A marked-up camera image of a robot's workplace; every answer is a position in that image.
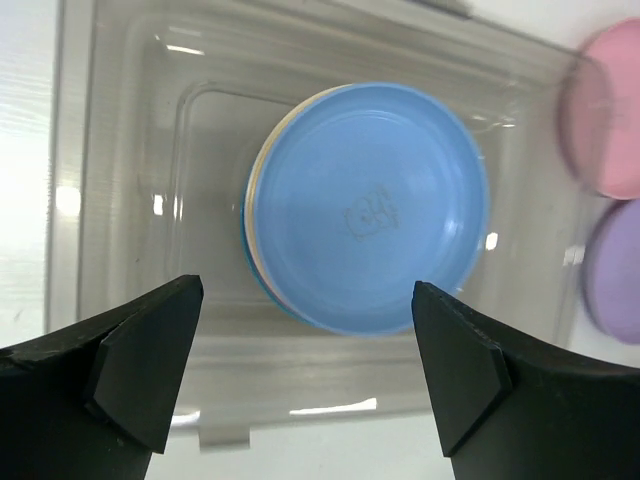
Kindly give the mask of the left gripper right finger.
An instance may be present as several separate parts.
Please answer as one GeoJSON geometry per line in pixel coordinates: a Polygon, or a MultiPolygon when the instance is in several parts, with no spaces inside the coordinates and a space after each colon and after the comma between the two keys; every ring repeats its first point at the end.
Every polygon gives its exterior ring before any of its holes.
{"type": "Polygon", "coordinates": [[[556,347],[433,284],[412,314],[443,455],[458,479],[635,479],[639,372],[556,347]]]}

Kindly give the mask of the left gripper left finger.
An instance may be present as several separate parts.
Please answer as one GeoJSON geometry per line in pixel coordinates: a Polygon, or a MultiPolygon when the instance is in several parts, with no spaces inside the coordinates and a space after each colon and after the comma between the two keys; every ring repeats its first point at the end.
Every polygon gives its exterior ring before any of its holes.
{"type": "Polygon", "coordinates": [[[142,479],[164,452],[203,285],[178,277],[1,351],[4,479],[142,479]]]}

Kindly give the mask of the purple plastic plate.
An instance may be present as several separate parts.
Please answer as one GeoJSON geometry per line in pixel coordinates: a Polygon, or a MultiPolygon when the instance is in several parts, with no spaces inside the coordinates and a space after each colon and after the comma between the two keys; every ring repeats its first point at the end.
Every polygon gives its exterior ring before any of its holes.
{"type": "Polygon", "coordinates": [[[581,287],[586,310],[603,333],[639,343],[639,201],[613,204],[587,244],[581,287]]]}

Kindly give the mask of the orange plastic plate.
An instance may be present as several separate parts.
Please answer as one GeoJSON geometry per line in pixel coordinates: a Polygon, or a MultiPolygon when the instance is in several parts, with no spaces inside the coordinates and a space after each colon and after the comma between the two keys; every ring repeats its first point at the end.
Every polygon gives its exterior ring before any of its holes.
{"type": "Polygon", "coordinates": [[[269,154],[269,152],[271,151],[273,145],[275,144],[275,142],[278,140],[279,136],[281,135],[282,131],[286,129],[286,127],[297,117],[298,114],[302,113],[305,109],[307,109],[309,106],[311,106],[314,102],[317,102],[318,100],[322,99],[323,97],[329,95],[330,93],[339,90],[341,88],[345,88],[347,87],[347,84],[344,85],[339,85],[339,86],[334,86],[328,89],[325,89],[321,92],[318,92],[314,95],[312,95],[311,97],[308,97],[307,99],[305,99],[304,101],[300,102],[298,105],[296,105],[294,108],[292,108],[279,122],[278,124],[272,129],[272,131],[269,133],[269,135],[267,136],[266,140],[264,141],[261,149],[259,150],[256,159],[253,163],[256,164],[259,167],[259,175],[257,177],[257,185],[258,185],[258,180],[261,174],[261,171],[263,169],[264,163],[266,161],[266,157],[269,154]]]}

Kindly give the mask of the blue plastic plate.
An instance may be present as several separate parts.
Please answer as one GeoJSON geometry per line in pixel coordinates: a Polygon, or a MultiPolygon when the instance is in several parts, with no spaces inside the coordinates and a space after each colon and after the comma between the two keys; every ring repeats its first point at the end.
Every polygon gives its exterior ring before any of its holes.
{"type": "Polygon", "coordinates": [[[347,84],[305,109],[266,157],[253,220],[262,272],[303,323],[341,335],[413,326],[413,285],[456,293],[490,217],[485,159],[436,98],[347,84]]]}

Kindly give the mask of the pink plastic plate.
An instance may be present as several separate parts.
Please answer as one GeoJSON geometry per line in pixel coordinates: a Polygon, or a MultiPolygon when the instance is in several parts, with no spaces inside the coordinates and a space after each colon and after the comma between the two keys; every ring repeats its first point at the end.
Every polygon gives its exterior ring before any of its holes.
{"type": "Polygon", "coordinates": [[[639,19],[593,34],[561,93],[559,141],[570,171],[596,193],[639,197],[639,19]]]}

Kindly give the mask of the white watermelon pattern plate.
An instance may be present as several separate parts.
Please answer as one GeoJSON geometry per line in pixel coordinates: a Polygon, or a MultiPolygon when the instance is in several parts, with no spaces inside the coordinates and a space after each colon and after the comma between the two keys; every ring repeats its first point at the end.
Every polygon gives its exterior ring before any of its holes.
{"type": "Polygon", "coordinates": [[[284,302],[282,302],[279,297],[269,288],[269,286],[265,283],[264,279],[261,277],[257,266],[254,262],[254,259],[251,255],[250,249],[249,249],[249,243],[248,243],[248,236],[246,233],[246,229],[244,226],[244,220],[241,220],[241,235],[242,235],[242,244],[243,244],[243,251],[244,251],[244,256],[245,256],[245,260],[246,263],[249,267],[249,270],[251,271],[252,276],[254,277],[254,279],[257,281],[257,283],[259,284],[261,290],[269,297],[269,299],[275,304],[277,305],[283,312],[285,312],[287,315],[289,315],[290,317],[294,318],[295,320],[302,322],[303,319],[297,315],[293,310],[291,310],[284,302]]]}

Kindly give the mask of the cream plastic plate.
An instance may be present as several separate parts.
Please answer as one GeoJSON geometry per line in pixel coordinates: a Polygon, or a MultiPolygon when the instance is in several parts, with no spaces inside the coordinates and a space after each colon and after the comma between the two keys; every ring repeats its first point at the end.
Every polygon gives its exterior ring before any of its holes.
{"type": "Polygon", "coordinates": [[[254,223],[253,223],[253,200],[255,198],[255,189],[257,185],[258,175],[259,175],[259,167],[256,164],[254,164],[249,170],[249,174],[247,177],[246,188],[245,188],[243,204],[242,204],[242,220],[244,220],[244,226],[248,236],[249,249],[254,259],[254,262],[257,266],[257,269],[261,277],[264,279],[265,283],[279,297],[277,290],[274,289],[270,284],[270,279],[267,276],[265,276],[261,270],[261,267],[262,267],[261,258],[260,258],[259,252],[257,251],[257,246],[256,246],[254,223]]]}

